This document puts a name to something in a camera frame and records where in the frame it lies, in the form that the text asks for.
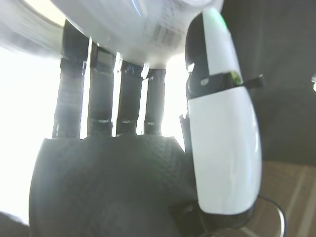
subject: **wire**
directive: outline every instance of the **wire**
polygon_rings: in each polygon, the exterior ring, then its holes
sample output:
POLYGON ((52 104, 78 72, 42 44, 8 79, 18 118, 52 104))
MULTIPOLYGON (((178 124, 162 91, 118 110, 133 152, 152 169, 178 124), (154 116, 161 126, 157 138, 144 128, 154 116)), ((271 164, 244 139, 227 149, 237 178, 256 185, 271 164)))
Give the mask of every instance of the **wire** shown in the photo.
POLYGON ((286 236, 286 219, 285 219, 285 213, 282 209, 282 207, 277 204, 275 201, 271 200, 270 198, 263 196, 263 195, 258 195, 258 198, 261 198, 264 201, 272 203, 278 211, 278 214, 280 216, 280 221, 281 221, 281 234, 280 237, 285 237, 286 236))

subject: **barcode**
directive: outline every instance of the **barcode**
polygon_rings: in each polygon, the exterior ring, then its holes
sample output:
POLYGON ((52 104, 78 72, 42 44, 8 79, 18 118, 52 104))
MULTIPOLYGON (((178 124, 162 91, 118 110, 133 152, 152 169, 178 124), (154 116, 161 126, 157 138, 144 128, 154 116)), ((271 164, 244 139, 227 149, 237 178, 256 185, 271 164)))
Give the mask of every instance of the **barcode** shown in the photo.
POLYGON ((147 22, 144 29, 144 34, 150 37, 150 40, 159 45, 170 48, 177 48, 182 39, 182 35, 154 22, 147 22))

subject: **white object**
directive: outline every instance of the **white object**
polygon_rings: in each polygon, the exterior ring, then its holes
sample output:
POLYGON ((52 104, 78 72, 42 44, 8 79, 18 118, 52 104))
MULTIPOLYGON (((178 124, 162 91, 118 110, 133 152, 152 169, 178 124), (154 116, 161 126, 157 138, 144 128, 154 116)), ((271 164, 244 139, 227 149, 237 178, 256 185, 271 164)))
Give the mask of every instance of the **white object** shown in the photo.
MULTIPOLYGON (((190 22, 201 12, 182 0, 51 0, 85 35, 111 53, 165 68, 184 52, 190 22)), ((223 0, 214 2, 220 10, 223 0)))
POLYGON ((213 7, 204 10, 203 24, 209 74, 236 72, 242 79, 231 33, 221 14, 213 7))
POLYGON ((261 182, 256 115, 244 87, 188 101, 197 195, 206 213, 234 215, 255 202, 261 182))

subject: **black cable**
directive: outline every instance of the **black cable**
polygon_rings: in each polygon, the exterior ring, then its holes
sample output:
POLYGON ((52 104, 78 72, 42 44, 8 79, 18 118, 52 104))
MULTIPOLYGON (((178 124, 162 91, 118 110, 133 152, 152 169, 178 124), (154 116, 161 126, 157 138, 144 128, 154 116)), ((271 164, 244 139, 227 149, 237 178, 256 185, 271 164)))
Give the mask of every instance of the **black cable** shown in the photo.
POLYGON ((285 213, 282 209, 282 207, 277 204, 275 201, 271 200, 270 198, 263 196, 263 195, 258 195, 258 198, 261 198, 264 201, 272 203, 276 208, 280 216, 280 221, 281 221, 281 234, 280 237, 285 237, 286 236, 286 219, 285 219, 285 213))

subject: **brown floor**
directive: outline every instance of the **brown floor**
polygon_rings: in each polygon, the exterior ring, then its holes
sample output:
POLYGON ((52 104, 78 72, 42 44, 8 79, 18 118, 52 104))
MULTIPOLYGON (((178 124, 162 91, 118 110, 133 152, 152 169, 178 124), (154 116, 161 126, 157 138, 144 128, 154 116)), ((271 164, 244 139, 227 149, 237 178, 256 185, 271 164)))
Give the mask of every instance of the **brown floor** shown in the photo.
MULTIPOLYGON (((287 237, 316 236, 316 167, 267 161, 260 193, 282 206, 287 237)), ((221 231, 217 237, 279 237, 277 209, 257 200, 253 219, 240 230, 221 231)))

